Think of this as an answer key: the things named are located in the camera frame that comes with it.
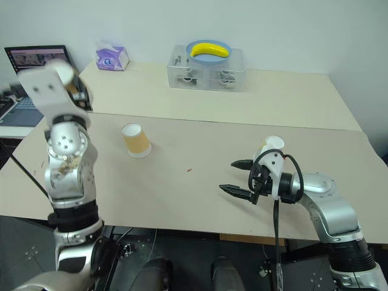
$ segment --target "clear plastic box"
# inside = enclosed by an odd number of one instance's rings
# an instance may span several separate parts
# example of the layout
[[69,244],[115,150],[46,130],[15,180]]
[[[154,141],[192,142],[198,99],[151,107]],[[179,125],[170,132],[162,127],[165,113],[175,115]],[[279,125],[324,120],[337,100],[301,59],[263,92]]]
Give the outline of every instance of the clear plastic box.
[[192,61],[186,54],[186,46],[178,44],[167,66],[170,87],[243,91],[247,71],[242,53],[234,48],[222,64],[204,65]]

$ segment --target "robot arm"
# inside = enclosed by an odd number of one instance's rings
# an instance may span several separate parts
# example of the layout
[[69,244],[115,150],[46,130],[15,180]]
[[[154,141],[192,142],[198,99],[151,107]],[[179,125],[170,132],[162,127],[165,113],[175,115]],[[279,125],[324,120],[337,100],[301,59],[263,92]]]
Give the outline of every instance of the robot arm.
[[56,271],[40,274],[17,290],[88,290],[109,270],[118,247],[102,236],[93,174],[97,150],[87,133],[90,119],[72,102],[52,67],[21,71],[19,80],[50,127],[45,132],[45,185],[54,210],[48,221],[56,225]]
[[367,248],[356,213],[337,192],[334,180],[318,172],[303,174],[304,191],[300,193],[299,176],[283,172],[284,155],[279,150],[284,142],[277,136],[270,136],[266,142],[253,160],[232,163],[239,169],[250,170],[251,191],[234,185],[220,188],[254,204],[260,195],[302,204],[310,213],[319,240],[328,249],[334,282],[344,289],[387,291],[387,282]]

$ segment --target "dark floor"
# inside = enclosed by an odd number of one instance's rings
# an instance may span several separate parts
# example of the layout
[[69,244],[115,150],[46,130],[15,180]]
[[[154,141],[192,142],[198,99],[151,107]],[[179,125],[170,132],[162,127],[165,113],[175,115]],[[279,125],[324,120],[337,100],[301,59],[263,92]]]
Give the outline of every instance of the dark floor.
[[[123,233],[125,229],[117,227],[115,232]],[[134,243],[136,251],[120,260],[110,290],[129,289],[147,262],[154,234],[154,230],[134,229],[122,240],[123,243]],[[234,263],[247,291],[270,290],[268,277],[259,274],[264,261],[262,245],[220,241],[217,235],[200,233],[194,233],[194,237],[179,236],[160,230],[151,255],[151,259],[163,256],[173,262],[170,290],[210,291],[210,265],[219,256],[226,256]],[[306,243],[297,242],[299,247]],[[50,229],[30,221],[0,216],[0,290],[9,291],[41,272],[54,270],[54,248]],[[378,246],[373,248],[387,275],[388,251],[380,250]],[[269,257],[274,257],[274,247],[265,246],[265,251]],[[327,291],[335,287],[326,258],[284,264],[283,269],[286,290]]]

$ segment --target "yellow banana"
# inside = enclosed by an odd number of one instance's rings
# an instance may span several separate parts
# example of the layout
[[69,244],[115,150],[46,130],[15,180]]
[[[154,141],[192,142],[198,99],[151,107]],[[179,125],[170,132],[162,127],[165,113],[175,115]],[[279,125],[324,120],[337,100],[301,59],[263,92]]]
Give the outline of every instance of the yellow banana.
[[221,47],[217,44],[210,44],[208,42],[201,42],[192,47],[192,51],[190,56],[200,55],[202,53],[207,53],[209,55],[221,56],[223,58],[227,58],[229,56],[229,52],[226,48]]

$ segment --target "tissue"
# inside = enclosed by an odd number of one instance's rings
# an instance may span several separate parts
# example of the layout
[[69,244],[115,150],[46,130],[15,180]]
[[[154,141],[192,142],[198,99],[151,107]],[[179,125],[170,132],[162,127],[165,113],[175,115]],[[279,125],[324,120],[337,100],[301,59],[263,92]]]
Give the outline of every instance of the tissue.
[[96,51],[96,64],[100,70],[124,71],[129,63],[125,47],[114,47],[99,42]]

